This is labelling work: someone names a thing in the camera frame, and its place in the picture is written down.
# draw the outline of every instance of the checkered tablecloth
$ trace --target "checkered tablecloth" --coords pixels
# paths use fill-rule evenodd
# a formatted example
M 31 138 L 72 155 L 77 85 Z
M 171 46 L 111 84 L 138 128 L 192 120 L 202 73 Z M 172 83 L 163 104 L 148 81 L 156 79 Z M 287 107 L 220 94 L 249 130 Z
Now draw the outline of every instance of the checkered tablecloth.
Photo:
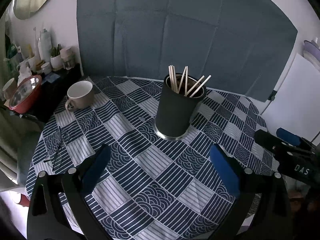
M 55 173 L 80 164 L 102 143 L 112 158 L 93 193 L 85 199 L 97 220 L 115 239 L 191 239 L 214 231 L 227 215 L 230 196 L 209 159 L 213 143 L 222 145 L 243 167 L 270 175 L 276 161 L 253 140 L 267 130 L 246 97 L 208 90 L 189 134 L 179 142 L 159 138 L 152 129 L 163 83 L 122 77 L 87 78 L 94 84 L 91 107 L 69 113 L 66 98 L 46 124 L 32 159 L 27 191 L 53 148 L 60 125 L 70 140 L 60 150 Z M 64 194 L 63 208 L 76 225 Z

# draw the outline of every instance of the wooden stick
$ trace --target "wooden stick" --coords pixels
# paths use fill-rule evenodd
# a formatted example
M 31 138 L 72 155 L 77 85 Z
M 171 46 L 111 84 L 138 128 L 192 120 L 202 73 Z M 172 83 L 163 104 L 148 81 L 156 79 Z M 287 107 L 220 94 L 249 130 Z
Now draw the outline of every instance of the wooden stick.
M 187 69 L 187 67 L 184 67 L 184 70 L 183 70 L 183 73 L 182 73 L 182 77 L 181 77 L 181 80 L 180 80 L 180 85 L 179 85 L 179 88 L 178 88 L 178 93 L 180 92 L 180 88 L 182 86 L 182 81 L 183 81 L 184 75 L 186 74 L 186 69 Z
M 169 76 L 170 76 L 170 86 L 171 86 L 171 89 L 173 90 L 173 77 L 172 77 L 171 65 L 169 66 Z
M 184 86 L 184 96 L 187 96 L 187 89 L 188 89 L 188 66 L 186 66 L 186 85 Z
M 178 93 L 176 70 L 175 70 L 174 66 L 172 66 L 172 68 L 173 68 L 173 85 L 174 85 L 174 90 L 175 90 L 176 93 Z
M 194 85 L 192 88 L 189 89 L 187 92 L 187 95 L 190 94 L 190 92 L 200 83 L 201 80 L 203 80 L 204 76 L 202 76 Z
M 193 96 L 203 87 L 203 85 L 209 80 L 209 78 L 211 78 L 211 75 L 209 75 L 209 76 L 207 77 L 207 79 L 197 88 L 196 91 L 194 91 L 194 92 L 192 93 L 192 95 L 191 95 L 190 97 L 193 97 Z

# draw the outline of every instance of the gray backdrop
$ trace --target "gray backdrop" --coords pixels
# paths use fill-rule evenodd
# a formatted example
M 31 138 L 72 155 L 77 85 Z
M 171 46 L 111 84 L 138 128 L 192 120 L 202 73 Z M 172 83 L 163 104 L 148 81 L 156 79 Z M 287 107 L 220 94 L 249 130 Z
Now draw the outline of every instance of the gray backdrop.
M 265 101 L 297 30 L 271 0 L 77 0 L 85 74 L 163 79 L 189 66 L 207 86 Z

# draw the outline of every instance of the black cylindrical container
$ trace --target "black cylindrical container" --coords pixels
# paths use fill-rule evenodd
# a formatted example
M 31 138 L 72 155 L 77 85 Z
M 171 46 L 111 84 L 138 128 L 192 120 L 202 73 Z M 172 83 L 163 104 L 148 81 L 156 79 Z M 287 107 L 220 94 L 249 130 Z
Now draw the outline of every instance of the black cylindrical container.
M 178 81 L 181 80 L 180 73 L 177 73 L 176 76 Z M 188 76 L 188 89 L 195 83 L 196 79 Z M 153 124 L 155 132 L 163 139 L 177 141 L 187 135 L 190 123 L 206 95 L 206 87 L 203 86 L 192 98 L 189 96 L 193 92 L 188 97 L 184 96 L 184 92 L 185 78 L 179 94 L 171 89 L 169 75 L 164 78 L 158 111 Z

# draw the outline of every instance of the red bowl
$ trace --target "red bowl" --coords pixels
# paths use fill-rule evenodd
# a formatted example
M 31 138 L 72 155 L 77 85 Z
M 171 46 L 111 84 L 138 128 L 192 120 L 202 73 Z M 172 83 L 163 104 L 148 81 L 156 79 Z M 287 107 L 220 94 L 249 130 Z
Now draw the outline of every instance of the red bowl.
M 40 95 L 42 78 L 40 75 L 25 78 L 9 101 L 9 109 L 19 114 L 26 113 Z

